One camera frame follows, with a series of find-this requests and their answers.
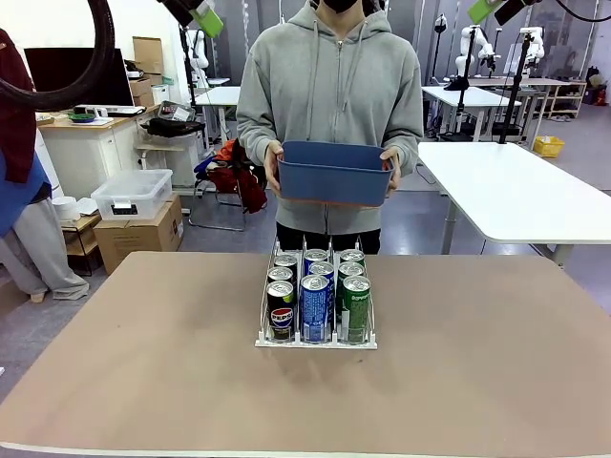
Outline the person's right hand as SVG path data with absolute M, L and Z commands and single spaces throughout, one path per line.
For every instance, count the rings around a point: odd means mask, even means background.
M 282 144 L 278 140 L 270 141 L 265 150 L 263 166 L 268 184 L 277 197 L 281 195 L 278 162 L 283 158 L 284 149 Z

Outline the person's left hand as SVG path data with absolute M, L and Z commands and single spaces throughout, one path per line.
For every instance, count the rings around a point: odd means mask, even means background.
M 389 197 L 394 191 L 397 190 L 401 181 L 401 161 L 400 161 L 400 150 L 395 147 L 389 147 L 380 155 L 383 161 L 383 168 L 385 170 L 391 170 L 392 174 L 387 190 L 387 197 Z

